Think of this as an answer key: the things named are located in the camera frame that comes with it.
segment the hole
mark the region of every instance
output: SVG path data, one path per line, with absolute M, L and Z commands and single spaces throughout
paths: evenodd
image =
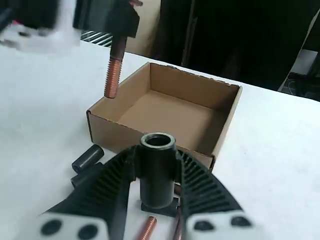
M 77 165 L 73 165 L 72 168 L 77 174 L 81 172 L 81 168 Z
M 169 144 L 171 139 L 166 135 L 155 134 L 148 137 L 145 142 L 151 146 L 160 147 Z
M 20 32 L 19 32 L 19 35 L 20 35 L 21 37 L 25 37 L 25 38 L 30 38 L 30 37 L 31 37 L 30 33 L 25 32 L 25 31 L 20 31 Z
M 231 225 L 234 227 L 250 227 L 252 224 L 243 216 L 234 216 L 231 219 Z
M 198 231 L 212 231 L 215 229 L 215 227 L 208 221 L 197 221 L 194 225 L 194 230 Z
M 62 222 L 58 219 L 53 219 L 45 223 L 41 228 L 41 233 L 45 236 L 51 236 L 59 232 Z
M 78 232 L 78 237 L 81 240 L 89 240 L 89 239 L 93 239 L 98 233 L 98 228 L 93 225 L 93 224 L 89 224 L 89 225 L 85 225 L 83 226 L 79 232 Z

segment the small copper rod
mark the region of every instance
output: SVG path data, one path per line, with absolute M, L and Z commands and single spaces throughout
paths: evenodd
M 178 196 L 181 195 L 181 186 L 178 184 L 174 184 L 174 193 L 177 194 Z
M 157 224 L 157 219 L 154 216 L 148 217 L 142 229 L 142 232 L 140 233 L 137 240 L 148 240 L 152 232 L 154 231 L 156 224 Z
M 125 55 L 127 38 L 122 36 L 113 36 L 110 59 L 108 65 L 108 72 L 106 75 L 104 96 L 106 98 L 114 99 L 117 95 L 119 78 L 122 67 L 122 60 Z
M 177 210 L 177 222 L 176 222 L 176 228 L 174 231 L 173 239 L 172 240 L 181 240 L 182 239 L 182 229 L 181 229 L 181 209 L 178 207 Z

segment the box flap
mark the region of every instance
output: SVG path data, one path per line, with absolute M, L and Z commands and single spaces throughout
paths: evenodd
M 218 111 L 229 111 L 239 86 L 150 63 L 150 88 Z
M 239 102 L 239 99 L 240 99 L 240 96 L 241 96 L 241 93 L 242 93 L 242 86 L 239 87 L 239 90 L 238 90 L 238 93 L 234 99 L 234 102 L 232 104 L 232 107 L 231 107 L 231 110 L 229 112 L 229 115 L 225 121 L 225 124 L 223 126 L 223 129 L 220 133 L 220 137 L 219 137 L 219 140 L 217 141 L 217 143 L 215 144 L 215 147 L 213 149 L 213 152 L 212 152 L 212 156 L 214 156 L 215 158 L 218 157 L 218 153 L 220 152 L 220 149 L 222 147 L 222 144 L 223 142 L 225 141 L 225 138 L 226 138 L 226 135 L 227 135 L 227 131 L 228 131 L 228 128 L 229 128 L 229 125 L 231 123 L 231 120 L 235 114 L 235 111 L 236 111 L 236 108 L 237 108 L 237 105 L 238 105 L 238 102 Z

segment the threaded bolt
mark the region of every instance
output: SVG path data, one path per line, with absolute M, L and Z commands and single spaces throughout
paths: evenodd
M 148 217 L 148 219 L 142 229 L 142 232 L 140 233 L 137 240 L 150 239 L 150 236 L 151 236 L 152 232 L 154 231 L 156 224 L 157 224 L 157 219 L 154 216 Z

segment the table surface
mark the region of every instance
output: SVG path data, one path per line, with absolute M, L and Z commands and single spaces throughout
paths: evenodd
M 92 145 L 85 112 L 103 95 L 109 52 L 87 42 L 61 55 L 0 46 L 0 239 L 73 190 L 71 163 Z M 121 80 L 148 61 L 126 53 Z M 187 71 L 243 86 L 213 174 L 270 239 L 320 239 L 320 103 Z M 148 215 L 138 206 L 135 182 L 125 240 Z M 151 240 L 170 240 L 174 220 L 157 218 Z

